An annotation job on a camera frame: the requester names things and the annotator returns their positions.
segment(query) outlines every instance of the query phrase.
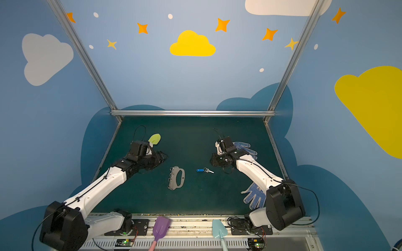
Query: pink shovel handle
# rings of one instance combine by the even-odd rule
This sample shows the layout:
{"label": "pink shovel handle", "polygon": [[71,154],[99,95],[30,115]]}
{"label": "pink shovel handle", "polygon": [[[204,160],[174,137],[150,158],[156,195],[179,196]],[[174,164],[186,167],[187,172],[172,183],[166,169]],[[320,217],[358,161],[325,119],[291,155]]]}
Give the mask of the pink shovel handle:
{"label": "pink shovel handle", "polygon": [[152,245],[150,247],[150,249],[148,249],[148,251],[154,251],[155,247],[156,247],[156,241],[152,242]]}

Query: light blue shovel blade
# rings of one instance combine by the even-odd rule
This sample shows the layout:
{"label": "light blue shovel blade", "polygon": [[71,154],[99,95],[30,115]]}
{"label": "light blue shovel blade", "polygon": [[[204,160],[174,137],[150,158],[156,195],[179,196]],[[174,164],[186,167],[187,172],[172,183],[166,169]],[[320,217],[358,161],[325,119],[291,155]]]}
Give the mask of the light blue shovel blade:
{"label": "light blue shovel blade", "polygon": [[228,231],[220,220],[212,221],[212,235],[214,238],[223,239],[228,235]]}

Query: key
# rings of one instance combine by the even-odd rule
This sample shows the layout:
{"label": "key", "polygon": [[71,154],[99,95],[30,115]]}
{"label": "key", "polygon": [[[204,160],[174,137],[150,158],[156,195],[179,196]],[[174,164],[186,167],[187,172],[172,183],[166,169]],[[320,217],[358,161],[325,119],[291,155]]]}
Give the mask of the key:
{"label": "key", "polygon": [[207,173],[214,173],[214,172],[212,172],[211,170],[209,170],[208,168],[204,168],[204,172],[207,172]]}

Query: blue glove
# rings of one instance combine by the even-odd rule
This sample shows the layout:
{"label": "blue glove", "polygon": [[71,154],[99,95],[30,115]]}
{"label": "blue glove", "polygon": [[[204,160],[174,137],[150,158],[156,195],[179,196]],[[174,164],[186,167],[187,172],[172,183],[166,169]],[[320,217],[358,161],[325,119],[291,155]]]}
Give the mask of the blue glove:
{"label": "blue glove", "polygon": [[260,207],[263,207],[265,204],[265,199],[267,196],[264,192],[255,184],[254,182],[248,187],[246,191],[243,191],[242,194],[249,193],[243,200],[244,203],[250,203],[250,209],[254,210]]}
{"label": "blue glove", "polygon": [[257,152],[253,151],[251,149],[249,149],[248,147],[250,147],[251,145],[248,143],[244,143],[244,142],[233,142],[233,145],[236,147],[236,149],[243,149],[246,150],[252,157],[253,159],[257,159]]}

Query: green table surface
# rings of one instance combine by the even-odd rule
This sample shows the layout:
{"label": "green table surface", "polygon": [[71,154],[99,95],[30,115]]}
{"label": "green table surface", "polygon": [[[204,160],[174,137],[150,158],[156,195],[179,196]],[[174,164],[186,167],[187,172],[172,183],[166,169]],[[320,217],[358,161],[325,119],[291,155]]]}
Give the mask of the green table surface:
{"label": "green table surface", "polygon": [[[219,138],[212,128],[221,130],[232,141],[251,144],[250,148],[258,152],[257,161],[282,177],[262,119],[232,117],[125,117],[98,176],[127,154],[134,130],[140,124],[146,127],[144,140],[155,133],[161,135],[154,150],[166,153],[169,158],[154,170],[133,175],[102,200],[93,212],[111,212],[117,208],[146,214],[249,212],[248,204],[243,202],[246,194],[241,194],[241,191],[245,191],[253,181],[237,169],[225,174],[222,168],[209,163]],[[140,127],[134,139],[141,140],[143,135],[144,129]],[[184,185],[176,190],[168,188],[173,166],[185,170]],[[205,167],[215,173],[196,172],[196,169]]]}

